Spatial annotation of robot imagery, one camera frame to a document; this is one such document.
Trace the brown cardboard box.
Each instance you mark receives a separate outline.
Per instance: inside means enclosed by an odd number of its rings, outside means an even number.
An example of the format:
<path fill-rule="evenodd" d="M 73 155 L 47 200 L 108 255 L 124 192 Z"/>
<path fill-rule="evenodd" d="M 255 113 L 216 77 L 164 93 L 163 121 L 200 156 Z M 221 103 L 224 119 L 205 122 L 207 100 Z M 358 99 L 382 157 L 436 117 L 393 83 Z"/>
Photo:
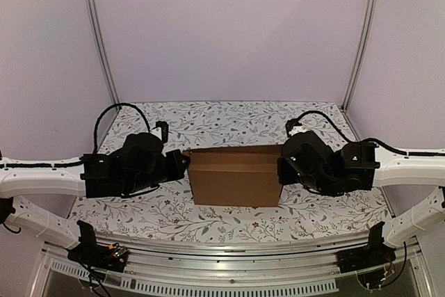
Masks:
<path fill-rule="evenodd" d="M 188 180 L 196 205 L 277 207 L 280 145 L 210 147 L 183 152 L 191 159 Z"/>

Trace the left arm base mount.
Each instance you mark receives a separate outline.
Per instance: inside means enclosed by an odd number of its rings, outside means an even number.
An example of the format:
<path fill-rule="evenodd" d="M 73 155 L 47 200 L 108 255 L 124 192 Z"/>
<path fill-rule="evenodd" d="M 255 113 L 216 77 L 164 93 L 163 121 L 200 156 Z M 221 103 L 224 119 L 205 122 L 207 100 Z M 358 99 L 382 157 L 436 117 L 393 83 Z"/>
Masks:
<path fill-rule="evenodd" d="M 67 251 L 67 258 L 86 267 L 101 268 L 123 273 L 127 265 L 129 249 L 119 243 L 101 246 L 97 243 L 91 224 L 78 220 L 79 245 Z"/>

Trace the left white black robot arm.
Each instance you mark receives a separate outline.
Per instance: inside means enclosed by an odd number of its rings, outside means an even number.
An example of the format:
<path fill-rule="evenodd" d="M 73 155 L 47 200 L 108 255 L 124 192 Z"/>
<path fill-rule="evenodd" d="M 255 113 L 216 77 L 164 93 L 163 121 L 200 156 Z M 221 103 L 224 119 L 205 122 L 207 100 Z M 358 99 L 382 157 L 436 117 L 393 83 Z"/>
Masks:
<path fill-rule="evenodd" d="M 127 136 L 110 154 L 37 163 L 1 159 L 1 223 L 29 228 L 45 241 L 75 248 L 89 265 L 103 259 L 102 247 L 87 223 L 71 223 L 27 200 L 29 195 L 73 195 L 85 198 L 142 196 L 165 182 L 181 180 L 191 162 L 180 150 L 164 152 L 164 142 L 151 133 Z"/>

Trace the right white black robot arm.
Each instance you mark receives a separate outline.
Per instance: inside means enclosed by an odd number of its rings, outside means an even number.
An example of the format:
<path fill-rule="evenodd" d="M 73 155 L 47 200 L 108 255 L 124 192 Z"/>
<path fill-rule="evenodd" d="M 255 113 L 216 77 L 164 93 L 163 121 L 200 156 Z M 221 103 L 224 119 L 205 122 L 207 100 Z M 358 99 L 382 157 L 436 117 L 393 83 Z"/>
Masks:
<path fill-rule="evenodd" d="M 444 219 L 444 153 L 407 151 L 377 139 L 350 142 L 334 151 L 312 131 L 294 133 L 277 160 L 283 186 L 301 184 L 317 195 L 338 197 L 393 185 L 434 186 L 435 190 L 403 214 L 371 228 L 372 240 L 359 252 L 375 266 L 404 241 Z"/>

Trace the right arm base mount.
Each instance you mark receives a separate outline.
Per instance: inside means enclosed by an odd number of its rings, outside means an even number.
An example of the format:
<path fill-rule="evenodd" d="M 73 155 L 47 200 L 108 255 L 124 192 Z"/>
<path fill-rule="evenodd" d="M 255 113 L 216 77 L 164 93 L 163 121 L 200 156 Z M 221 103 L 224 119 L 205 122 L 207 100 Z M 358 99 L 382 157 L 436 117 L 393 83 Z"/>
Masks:
<path fill-rule="evenodd" d="M 365 246 L 340 250 L 335 254 L 341 273 L 383 265 L 396 259 L 396 249 L 384 244 L 382 236 L 384 225 L 384 222 L 380 222 L 369 230 Z"/>

